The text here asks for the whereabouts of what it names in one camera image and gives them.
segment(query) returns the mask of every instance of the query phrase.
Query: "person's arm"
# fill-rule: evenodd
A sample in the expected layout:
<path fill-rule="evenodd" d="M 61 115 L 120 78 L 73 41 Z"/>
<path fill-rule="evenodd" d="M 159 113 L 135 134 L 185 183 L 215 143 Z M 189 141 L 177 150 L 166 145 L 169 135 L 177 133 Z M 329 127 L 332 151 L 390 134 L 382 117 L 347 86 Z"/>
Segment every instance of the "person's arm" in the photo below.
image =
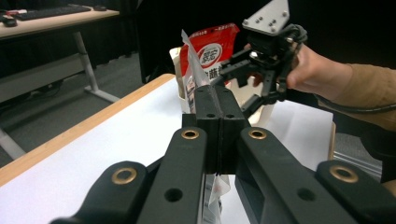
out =
<path fill-rule="evenodd" d="M 396 104 L 396 70 L 369 64 L 338 63 L 307 46 L 302 46 L 287 81 L 290 89 L 311 92 L 339 105 L 371 108 Z M 396 110 L 345 114 L 396 131 Z"/>

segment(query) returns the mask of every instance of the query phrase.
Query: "wooden table edge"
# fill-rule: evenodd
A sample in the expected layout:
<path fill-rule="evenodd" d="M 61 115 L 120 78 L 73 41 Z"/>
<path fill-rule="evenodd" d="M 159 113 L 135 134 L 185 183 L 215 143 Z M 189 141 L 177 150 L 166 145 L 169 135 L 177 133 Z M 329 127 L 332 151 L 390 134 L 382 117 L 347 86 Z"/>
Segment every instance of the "wooden table edge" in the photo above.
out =
<path fill-rule="evenodd" d="M 333 122 L 332 123 L 332 132 L 330 135 L 330 144 L 329 144 L 329 156 L 328 160 L 331 161 L 334 159 L 334 145 L 335 145 L 335 130 L 336 130 L 336 125 Z"/>
<path fill-rule="evenodd" d="M 84 133 L 93 129 L 105 120 L 111 118 L 122 109 L 149 94 L 151 91 L 160 87 L 163 83 L 171 80 L 173 77 L 174 75 L 172 74 L 164 74 L 155 78 L 154 80 L 145 84 L 143 87 L 121 98 L 116 103 L 104 108 L 103 110 L 83 120 L 81 123 L 75 125 L 64 133 L 52 138 L 40 147 L 33 149 L 25 155 L 17 158 L 15 161 L 12 161 L 8 165 L 2 167 L 0 169 L 0 187 L 23 172 L 27 171 L 31 167 L 35 166 L 39 162 L 43 161 L 78 137 L 82 136 Z"/>

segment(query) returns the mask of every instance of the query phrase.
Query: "cable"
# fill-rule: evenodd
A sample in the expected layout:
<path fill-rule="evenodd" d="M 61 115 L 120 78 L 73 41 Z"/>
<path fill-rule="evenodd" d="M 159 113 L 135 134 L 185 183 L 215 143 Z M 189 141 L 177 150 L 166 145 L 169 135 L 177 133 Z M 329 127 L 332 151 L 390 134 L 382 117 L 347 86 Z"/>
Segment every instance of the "cable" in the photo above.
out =
<path fill-rule="evenodd" d="M 350 114 L 379 114 L 379 113 L 385 113 L 389 112 L 392 110 L 396 110 L 396 104 L 394 105 L 383 105 L 379 107 L 372 107 L 372 108 L 362 108 L 362 107 L 353 107 L 353 106 L 346 106 L 346 105 L 338 105 L 335 104 L 328 99 L 314 94 L 315 97 L 321 101 L 323 104 L 326 106 L 329 106 L 335 110 L 341 111 L 341 112 L 346 112 Z"/>
<path fill-rule="evenodd" d="M 289 24 L 287 27 L 285 27 L 280 33 L 280 36 L 287 36 L 289 33 L 293 33 L 294 36 L 293 40 L 298 43 L 300 46 L 302 43 L 306 42 L 308 39 L 307 31 L 303 28 L 301 25 L 297 24 Z"/>

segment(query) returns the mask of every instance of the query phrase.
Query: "black keyboard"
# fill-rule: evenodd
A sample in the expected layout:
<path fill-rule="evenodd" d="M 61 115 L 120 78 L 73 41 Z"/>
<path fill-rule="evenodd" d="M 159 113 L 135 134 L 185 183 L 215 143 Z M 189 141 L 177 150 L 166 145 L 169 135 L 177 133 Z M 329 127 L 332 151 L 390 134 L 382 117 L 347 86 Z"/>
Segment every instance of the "black keyboard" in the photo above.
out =
<path fill-rule="evenodd" d="M 20 21 L 31 21 L 31 20 L 48 18 L 48 17 L 56 17 L 56 16 L 74 14 L 79 12 L 86 12 L 86 11 L 91 11 L 91 9 L 89 7 L 83 7 L 83 6 L 53 7 L 53 8 L 45 8 L 35 11 L 28 11 L 26 13 L 14 15 L 13 17 Z"/>

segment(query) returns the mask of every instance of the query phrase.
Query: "tan sleeve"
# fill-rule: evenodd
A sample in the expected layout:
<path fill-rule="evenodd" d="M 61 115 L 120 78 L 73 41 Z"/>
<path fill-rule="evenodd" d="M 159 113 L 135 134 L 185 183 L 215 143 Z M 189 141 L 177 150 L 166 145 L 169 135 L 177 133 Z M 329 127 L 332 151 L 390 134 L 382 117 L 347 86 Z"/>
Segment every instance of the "tan sleeve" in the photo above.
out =
<path fill-rule="evenodd" d="M 350 66 L 352 79 L 333 103 L 363 108 L 396 104 L 396 70 L 369 64 Z M 344 114 L 396 132 L 396 110 L 378 114 Z"/>

